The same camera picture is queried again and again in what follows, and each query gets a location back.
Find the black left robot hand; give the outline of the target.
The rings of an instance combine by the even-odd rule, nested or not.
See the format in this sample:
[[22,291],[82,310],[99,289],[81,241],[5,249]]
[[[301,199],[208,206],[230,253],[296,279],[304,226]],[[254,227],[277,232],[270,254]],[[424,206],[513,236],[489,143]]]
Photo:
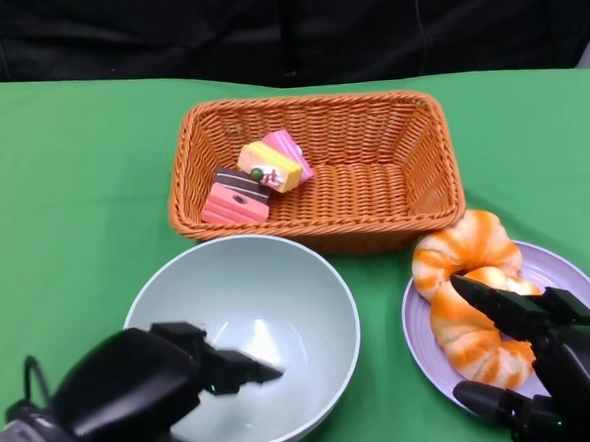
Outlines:
[[127,328],[90,351],[65,376],[51,412],[78,442],[173,442],[171,427],[200,394],[235,395],[283,371],[232,349],[186,322]]

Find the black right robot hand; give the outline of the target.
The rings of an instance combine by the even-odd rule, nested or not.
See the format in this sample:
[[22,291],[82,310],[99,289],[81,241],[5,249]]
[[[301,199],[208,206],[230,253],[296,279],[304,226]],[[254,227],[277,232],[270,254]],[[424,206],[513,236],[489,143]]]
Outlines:
[[453,396],[469,411],[511,432],[514,442],[590,442],[590,309],[570,291],[541,295],[491,289],[464,276],[450,280],[498,330],[531,344],[533,369],[547,395],[459,382]]

